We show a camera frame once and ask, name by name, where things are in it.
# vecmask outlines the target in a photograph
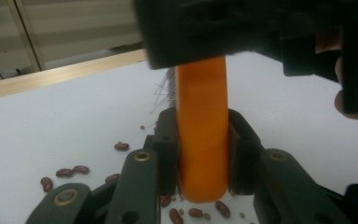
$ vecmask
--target human hand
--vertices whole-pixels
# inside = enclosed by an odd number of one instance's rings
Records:
[[[328,50],[341,49],[341,30],[337,28],[328,32],[318,32],[315,38],[316,53],[322,53]],[[336,62],[336,75],[339,83],[342,85],[342,57],[339,57]],[[336,109],[345,117],[349,119],[358,119],[358,113],[346,114],[344,112],[343,90],[337,93],[335,99]]]

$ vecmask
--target bean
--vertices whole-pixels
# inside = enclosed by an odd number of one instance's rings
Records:
[[[120,174],[113,174],[113,175],[110,175],[108,176],[106,179],[105,179],[105,183],[108,183],[108,182],[111,182],[113,180],[116,180],[120,177]]]
[[[115,144],[115,149],[119,151],[127,151],[129,148],[130,144],[128,143],[117,142],[117,144]]]
[[[204,218],[209,221],[211,220],[211,215],[209,215],[209,213],[204,213]]]
[[[43,186],[44,192],[50,192],[53,189],[53,182],[48,177],[40,179],[40,184]]]
[[[74,171],[72,169],[63,168],[56,172],[56,176],[58,177],[72,177],[74,175]]]
[[[86,175],[90,172],[90,168],[83,165],[77,165],[72,169],[75,173],[81,173],[83,175]]]
[[[199,210],[197,208],[192,208],[192,209],[188,210],[188,214],[191,217],[203,217],[202,210]]]
[[[170,210],[170,219],[173,224],[183,224],[183,219],[179,215],[178,210],[176,210],[176,208],[172,208]]]
[[[220,214],[222,214],[223,217],[230,217],[231,216],[231,212],[229,211],[228,207],[220,202],[217,201],[214,206],[217,208],[217,210],[219,210]]]
[[[168,207],[168,205],[170,205],[171,203],[171,200],[172,200],[171,196],[162,196],[160,198],[161,207]]]

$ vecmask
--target white surface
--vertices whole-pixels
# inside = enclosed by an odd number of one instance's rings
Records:
[[[167,107],[153,110],[165,71],[137,63],[0,98],[0,224],[25,222],[45,196],[39,184],[45,175],[55,186],[79,182],[95,189],[119,173],[128,152],[113,145],[141,148],[153,133],[159,111]],[[265,147],[292,153],[315,181],[339,193],[358,183],[358,121],[335,110],[338,84],[285,77],[281,64],[253,53],[227,57],[227,80],[229,107],[245,116]],[[55,177],[58,169],[78,164],[91,173]],[[211,203],[177,201],[170,207],[202,208],[213,217],[209,223],[255,221],[252,197],[226,195],[223,201],[232,210],[225,222]],[[161,223],[170,223],[168,210],[162,209]],[[241,220],[239,212],[247,218]],[[185,222],[206,223],[188,216]]]

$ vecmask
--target white table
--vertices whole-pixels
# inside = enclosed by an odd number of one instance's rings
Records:
[[[84,183],[96,189],[108,175],[119,173],[128,152],[113,145],[122,141],[138,149],[153,133],[158,113],[168,106],[156,106],[165,72],[135,63],[1,97],[0,224],[26,221],[45,196],[39,183],[43,176],[55,186]],[[339,193],[358,183],[358,121],[334,108],[337,83],[285,77],[280,63],[255,53],[227,56],[227,80],[229,107],[244,115],[266,148],[290,152],[316,182]],[[58,169],[78,164],[87,165],[90,174],[55,177]],[[213,217],[207,222],[186,215],[186,223],[257,223],[252,199],[226,195],[229,220],[211,203],[177,201],[162,209],[161,223],[171,223],[171,207],[198,207]]]

